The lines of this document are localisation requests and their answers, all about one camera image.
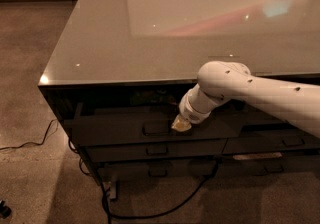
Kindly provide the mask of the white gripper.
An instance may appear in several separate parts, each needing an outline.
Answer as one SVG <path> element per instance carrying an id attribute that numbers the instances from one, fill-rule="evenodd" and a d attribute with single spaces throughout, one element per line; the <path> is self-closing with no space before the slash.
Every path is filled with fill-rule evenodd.
<path id="1" fill-rule="evenodd" d="M 171 128 L 177 132 L 186 132 L 192 128 L 191 124 L 200 124 L 210 115 L 201 113 L 191 105 L 192 91 L 189 90 L 179 103 L 179 114 L 174 119 Z"/>

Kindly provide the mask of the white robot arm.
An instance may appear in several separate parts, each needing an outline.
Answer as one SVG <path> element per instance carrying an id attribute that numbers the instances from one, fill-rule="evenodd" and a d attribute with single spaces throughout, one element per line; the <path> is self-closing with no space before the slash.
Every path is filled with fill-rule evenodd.
<path id="1" fill-rule="evenodd" d="M 171 128 L 185 132 L 230 100 L 242 101 L 319 138 L 320 87 L 253 76 L 236 62 L 212 61 L 198 71 L 197 84 L 179 103 Z"/>

